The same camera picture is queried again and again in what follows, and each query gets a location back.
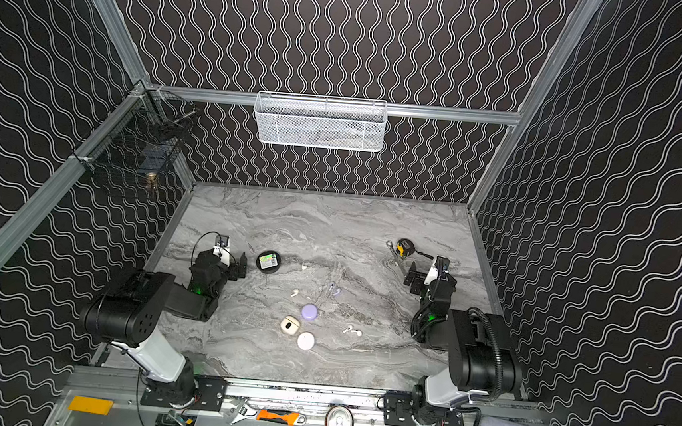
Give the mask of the purple earbud charging case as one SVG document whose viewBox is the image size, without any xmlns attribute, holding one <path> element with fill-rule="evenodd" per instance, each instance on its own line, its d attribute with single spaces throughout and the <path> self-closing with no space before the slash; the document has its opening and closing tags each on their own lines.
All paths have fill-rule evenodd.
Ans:
<svg viewBox="0 0 682 426">
<path fill-rule="evenodd" d="M 319 309 L 314 304 L 305 304 L 301 308 L 301 316 L 306 322 L 312 322 L 319 316 Z"/>
</svg>

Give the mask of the purple earbuds pair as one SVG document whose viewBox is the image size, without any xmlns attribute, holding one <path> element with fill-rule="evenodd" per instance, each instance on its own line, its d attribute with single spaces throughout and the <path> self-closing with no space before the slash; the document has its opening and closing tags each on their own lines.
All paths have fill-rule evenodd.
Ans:
<svg viewBox="0 0 682 426">
<path fill-rule="evenodd" d="M 327 290 L 328 297 L 336 298 L 336 297 L 339 297 L 341 295 L 341 293 L 342 293 L 342 288 L 338 284 L 335 284 L 332 282 L 328 286 L 328 290 Z"/>
</svg>

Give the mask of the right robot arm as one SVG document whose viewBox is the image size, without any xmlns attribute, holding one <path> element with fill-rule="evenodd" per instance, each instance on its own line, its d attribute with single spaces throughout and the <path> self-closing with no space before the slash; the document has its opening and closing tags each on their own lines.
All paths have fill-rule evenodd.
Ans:
<svg viewBox="0 0 682 426">
<path fill-rule="evenodd" d="M 447 366 L 424 376 L 413 387 L 405 407 L 420 426 L 446 425 L 449 413 L 474 401 L 494 401 L 505 394 L 521 396 L 523 369 L 500 315 L 480 308 L 454 308 L 457 280 L 448 260 L 439 257 L 428 272 L 415 265 L 404 279 L 420 307 L 410 321 L 419 345 L 446 353 Z"/>
</svg>

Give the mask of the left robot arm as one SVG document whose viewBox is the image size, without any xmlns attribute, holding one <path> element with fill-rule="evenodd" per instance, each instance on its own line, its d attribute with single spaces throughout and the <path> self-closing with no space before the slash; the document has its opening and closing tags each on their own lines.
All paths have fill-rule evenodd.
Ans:
<svg viewBox="0 0 682 426">
<path fill-rule="evenodd" d="M 219 411 L 227 381 L 199 376 L 193 362 L 173 347 L 157 324 L 163 313 L 208 322 L 229 281 L 246 277 L 247 257 L 205 250 L 192 261 L 187 286 L 170 273 L 135 270 L 83 308 L 85 332 L 117 347 L 138 365 L 144 406 Z"/>
</svg>

